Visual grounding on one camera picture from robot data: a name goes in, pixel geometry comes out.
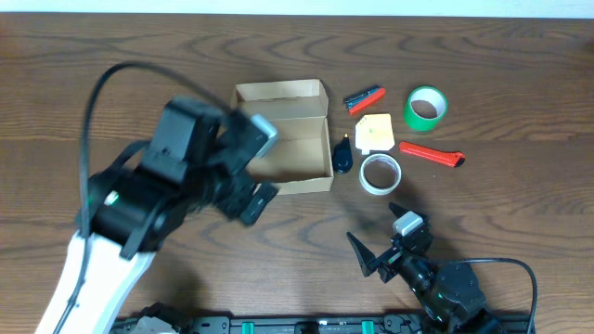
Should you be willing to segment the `cardboard box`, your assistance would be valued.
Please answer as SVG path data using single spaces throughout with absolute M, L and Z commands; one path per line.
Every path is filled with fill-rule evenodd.
M 273 147 L 248 165 L 254 179 L 274 183 L 280 195 L 331 189 L 329 98 L 320 80 L 238 84 L 231 105 L 263 116 L 278 130 Z

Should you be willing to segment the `white tape roll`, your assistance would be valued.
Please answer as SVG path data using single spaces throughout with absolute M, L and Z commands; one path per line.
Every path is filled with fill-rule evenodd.
M 385 153 L 368 156 L 361 164 L 359 181 L 370 194 L 384 196 L 400 184 L 402 170 L 395 158 Z

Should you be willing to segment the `yellow sticky note pad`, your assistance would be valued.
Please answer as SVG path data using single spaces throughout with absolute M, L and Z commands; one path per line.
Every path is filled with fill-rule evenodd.
M 394 146 L 390 114 L 364 115 L 355 125 L 355 147 L 367 156 L 371 151 L 389 151 Z

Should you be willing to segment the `green tape roll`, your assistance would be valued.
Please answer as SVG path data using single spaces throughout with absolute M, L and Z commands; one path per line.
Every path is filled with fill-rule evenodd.
M 448 110 L 446 96 L 432 86 L 414 89 L 404 106 L 406 124 L 415 131 L 431 131 L 445 117 Z

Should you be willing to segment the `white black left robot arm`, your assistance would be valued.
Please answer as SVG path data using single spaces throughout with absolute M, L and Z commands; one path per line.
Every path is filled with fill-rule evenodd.
M 163 241 L 185 218 L 213 206 L 253 225 L 278 190 L 246 167 L 278 139 L 259 114 L 175 97 L 149 141 L 130 144 L 89 177 L 79 230 L 39 333 L 107 333 Z

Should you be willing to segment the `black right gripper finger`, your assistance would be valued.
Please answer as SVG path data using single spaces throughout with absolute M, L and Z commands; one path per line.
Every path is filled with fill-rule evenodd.
M 388 205 L 390 211 L 394 214 L 394 216 L 399 219 L 401 217 L 403 217 L 406 213 L 409 212 L 409 209 L 404 208 L 394 202 L 390 202 Z M 429 216 L 421 213 L 421 212 L 413 212 L 416 215 L 418 215 L 424 222 L 428 222 L 429 221 Z
M 347 232 L 346 236 L 355 251 L 363 276 L 370 276 L 378 267 L 376 256 L 351 232 Z

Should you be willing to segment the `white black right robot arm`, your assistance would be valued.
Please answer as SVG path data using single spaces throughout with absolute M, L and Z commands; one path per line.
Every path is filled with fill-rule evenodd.
M 500 321 L 487 310 L 469 265 L 439 264 L 425 256 L 433 242 L 429 217 L 393 202 L 389 209 L 396 217 L 394 235 L 381 255 L 374 255 L 352 233 L 346 234 L 363 276 L 377 272 L 384 283 L 400 276 L 425 310 L 424 324 L 435 333 L 503 333 Z

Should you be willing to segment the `red utility knife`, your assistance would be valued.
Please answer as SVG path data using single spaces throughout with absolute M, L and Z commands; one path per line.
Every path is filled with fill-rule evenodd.
M 425 159 L 426 161 L 432 161 L 452 168 L 458 168 L 466 160 L 466 156 L 460 151 L 442 151 L 406 141 L 400 142 L 398 149 L 401 153 L 416 156 Z

